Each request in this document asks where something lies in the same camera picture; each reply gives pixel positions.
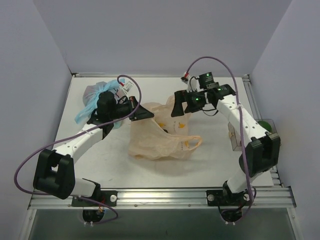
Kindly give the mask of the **translucent orange plastic bag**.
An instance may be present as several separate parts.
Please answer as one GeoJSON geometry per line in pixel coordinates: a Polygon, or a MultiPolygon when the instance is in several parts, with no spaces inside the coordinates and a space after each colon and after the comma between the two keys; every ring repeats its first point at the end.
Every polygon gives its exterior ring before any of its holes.
{"type": "Polygon", "coordinates": [[[189,134],[190,113],[171,117],[175,97],[166,104],[148,102],[143,105],[154,117],[130,124],[128,154],[134,158],[158,160],[187,159],[202,144],[203,138],[189,134]]]}

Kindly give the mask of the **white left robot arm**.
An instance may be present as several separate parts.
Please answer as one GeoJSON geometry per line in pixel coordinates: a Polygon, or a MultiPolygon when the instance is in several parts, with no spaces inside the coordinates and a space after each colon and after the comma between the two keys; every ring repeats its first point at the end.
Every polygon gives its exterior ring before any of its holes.
{"type": "Polygon", "coordinates": [[[129,118],[133,122],[153,117],[154,114],[139,105],[134,96],[117,101],[110,91],[100,93],[96,108],[75,138],[40,152],[33,187],[62,200],[81,196],[88,205],[97,205],[102,197],[100,184],[77,178],[75,163],[111,132],[116,120],[129,118]]]}

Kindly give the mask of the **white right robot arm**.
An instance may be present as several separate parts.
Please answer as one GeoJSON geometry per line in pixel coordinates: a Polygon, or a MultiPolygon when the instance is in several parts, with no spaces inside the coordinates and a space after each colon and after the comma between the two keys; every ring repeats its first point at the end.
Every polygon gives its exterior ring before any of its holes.
{"type": "Polygon", "coordinates": [[[240,193],[262,173],[278,164],[281,138],[262,127],[248,111],[237,102],[237,94],[228,84],[202,91],[179,90],[174,93],[171,117],[195,113],[211,104],[239,134],[245,152],[239,157],[239,170],[223,185],[222,200],[232,205],[240,193]]]}

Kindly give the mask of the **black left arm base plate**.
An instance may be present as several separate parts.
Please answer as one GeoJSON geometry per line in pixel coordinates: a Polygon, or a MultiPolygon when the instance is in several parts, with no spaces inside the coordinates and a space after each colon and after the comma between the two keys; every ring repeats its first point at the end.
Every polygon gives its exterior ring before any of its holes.
{"type": "MultiPolygon", "coordinates": [[[[97,201],[99,203],[106,204],[110,207],[117,205],[118,191],[116,190],[102,190],[98,196],[89,197],[89,199],[97,201]]],[[[72,207],[99,207],[100,204],[93,203],[91,201],[84,201],[78,197],[74,197],[71,202],[72,207]]]]}

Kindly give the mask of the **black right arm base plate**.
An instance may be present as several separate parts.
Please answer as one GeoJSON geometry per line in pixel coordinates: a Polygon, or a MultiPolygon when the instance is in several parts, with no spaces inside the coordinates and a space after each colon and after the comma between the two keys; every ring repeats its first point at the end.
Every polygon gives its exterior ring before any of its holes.
{"type": "Polygon", "coordinates": [[[245,197],[247,192],[225,193],[222,189],[211,189],[206,192],[207,205],[211,207],[241,207],[251,202],[245,197]]]}

